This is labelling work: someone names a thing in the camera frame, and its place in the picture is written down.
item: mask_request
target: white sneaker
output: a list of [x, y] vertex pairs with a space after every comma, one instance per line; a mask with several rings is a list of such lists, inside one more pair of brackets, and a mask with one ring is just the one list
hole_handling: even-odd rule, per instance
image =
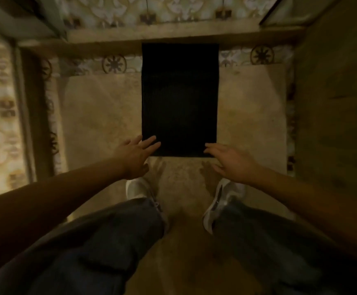
[[203, 215], [203, 227], [208, 233], [213, 233], [213, 222], [218, 218], [222, 208], [224, 208], [233, 197], [242, 200], [245, 197], [245, 192], [246, 185], [244, 184], [235, 183], [225, 178], [218, 183], [214, 200]]
[[128, 200], [139, 199], [139, 198], [149, 198], [162, 217], [163, 222], [165, 223], [165, 233], [169, 230], [169, 222], [166, 215], [161, 209], [161, 205], [156, 200], [154, 192], [151, 188], [151, 185], [143, 177], [127, 180], [125, 184], [125, 193]]

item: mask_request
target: jeans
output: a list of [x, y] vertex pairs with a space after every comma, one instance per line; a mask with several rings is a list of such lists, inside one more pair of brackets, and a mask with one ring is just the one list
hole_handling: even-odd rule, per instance
[[[163, 232], [160, 214], [145, 198], [76, 219], [1, 268], [0, 295], [121, 295]], [[265, 293], [357, 293], [357, 262], [297, 223], [233, 200], [213, 234]]]

